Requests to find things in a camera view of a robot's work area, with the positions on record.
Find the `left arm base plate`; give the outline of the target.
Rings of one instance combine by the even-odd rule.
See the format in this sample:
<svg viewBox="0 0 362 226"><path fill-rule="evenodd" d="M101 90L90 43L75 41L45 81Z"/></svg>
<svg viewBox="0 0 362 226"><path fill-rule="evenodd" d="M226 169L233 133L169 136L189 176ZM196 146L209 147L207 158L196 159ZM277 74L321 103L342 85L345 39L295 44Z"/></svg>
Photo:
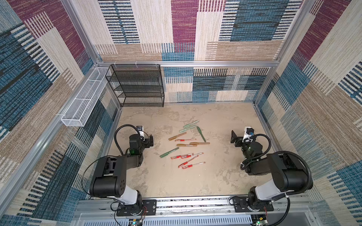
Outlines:
<svg viewBox="0 0 362 226"><path fill-rule="evenodd" d="M117 217L128 216L154 216L156 214L157 200L142 200L133 205L121 205L119 204L116 211Z"/></svg>

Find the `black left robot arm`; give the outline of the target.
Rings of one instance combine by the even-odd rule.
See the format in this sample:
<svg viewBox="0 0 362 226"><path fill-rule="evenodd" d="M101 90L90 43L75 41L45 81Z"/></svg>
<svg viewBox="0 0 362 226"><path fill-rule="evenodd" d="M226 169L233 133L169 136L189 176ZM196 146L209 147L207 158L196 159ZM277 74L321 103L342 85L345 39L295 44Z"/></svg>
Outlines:
<svg viewBox="0 0 362 226"><path fill-rule="evenodd" d="M136 133L129 136L129 148L123 152L117 141L117 133L126 127L134 129ZM153 136L148 135L143 126L125 124L116 129L114 141L120 155L106 155L92 162L90 166L96 164L96 169L90 187L86 189L82 179L81 188L90 197L111 199L117 203L118 207L112 209L116 216L146 215L147 206L143 203L142 195L126 184L126 175L129 169L142 165L144 150L154 145Z"/></svg>

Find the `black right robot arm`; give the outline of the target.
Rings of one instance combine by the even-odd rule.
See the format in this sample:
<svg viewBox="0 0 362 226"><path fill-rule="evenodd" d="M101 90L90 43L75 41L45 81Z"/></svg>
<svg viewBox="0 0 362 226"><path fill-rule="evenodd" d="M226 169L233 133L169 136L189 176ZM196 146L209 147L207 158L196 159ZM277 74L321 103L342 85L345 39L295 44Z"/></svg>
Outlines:
<svg viewBox="0 0 362 226"><path fill-rule="evenodd" d="M312 173L306 161L289 151L270 153L272 143L267 135L255 134L253 128L246 127L242 137L231 132L231 143L241 148L245 157L241 170L250 176L272 176L264 184L252 187L247 195L231 197L229 204L236 212L273 211L274 201L313 188Z"/></svg>

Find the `light green marker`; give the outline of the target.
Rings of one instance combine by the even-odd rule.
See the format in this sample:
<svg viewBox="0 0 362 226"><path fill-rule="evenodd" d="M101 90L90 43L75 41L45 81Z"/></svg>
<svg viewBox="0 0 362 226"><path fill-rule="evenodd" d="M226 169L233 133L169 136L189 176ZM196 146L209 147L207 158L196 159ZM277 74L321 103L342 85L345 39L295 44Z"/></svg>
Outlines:
<svg viewBox="0 0 362 226"><path fill-rule="evenodd" d="M196 121L194 121L194 122L191 122L191 123L189 123L189 124L184 125L184 127L183 127L183 128L188 128L188 127L191 127L191 126L193 126L193 125L197 124L198 122L199 122L199 120L196 120Z"/></svg>
<svg viewBox="0 0 362 226"><path fill-rule="evenodd" d="M196 128L196 127L197 127L197 125L192 125L192 126L189 126L187 128L183 128L182 130L179 130L179 132L184 133L184 132L186 132L188 130L192 130L193 128Z"/></svg>

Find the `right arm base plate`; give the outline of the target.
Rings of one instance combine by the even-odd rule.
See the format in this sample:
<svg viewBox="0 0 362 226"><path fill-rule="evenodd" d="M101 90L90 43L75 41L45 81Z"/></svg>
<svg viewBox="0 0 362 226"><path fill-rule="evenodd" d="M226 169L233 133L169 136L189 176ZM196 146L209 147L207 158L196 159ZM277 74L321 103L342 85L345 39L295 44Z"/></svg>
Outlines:
<svg viewBox="0 0 362 226"><path fill-rule="evenodd" d="M232 196L229 204L234 207L235 212L270 212L274 211L271 201L261 201L256 198L248 200L246 196Z"/></svg>

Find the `dark green pen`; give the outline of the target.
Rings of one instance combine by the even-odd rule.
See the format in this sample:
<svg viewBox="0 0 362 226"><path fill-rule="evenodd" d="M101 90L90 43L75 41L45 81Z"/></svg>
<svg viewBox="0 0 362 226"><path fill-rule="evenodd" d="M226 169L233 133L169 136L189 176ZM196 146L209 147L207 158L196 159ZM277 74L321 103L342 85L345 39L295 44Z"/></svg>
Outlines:
<svg viewBox="0 0 362 226"><path fill-rule="evenodd" d="M169 154L171 154L171 153L175 152L175 151L176 151L176 150L178 150L178 149L179 149L179 147L176 147L176 148L174 148L174 149L172 149L172 150L170 150L170 151L168 151L168 152L166 152L166 153L164 153L164 154L160 155L160 158L164 158L164 157L166 157L167 155L169 155Z"/></svg>
<svg viewBox="0 0 362 226"><path fill-rule="evenodd" d="M206 142L206 139L205 139L205 137L204 137L204 135L203 135L203 133L202 133L201 128L200 128L199 126L197 126L196 128L197 128L197 130L198 130L198 132L199 132L200 136L202 137L203 141L204 141L204 142Z"/></svg>

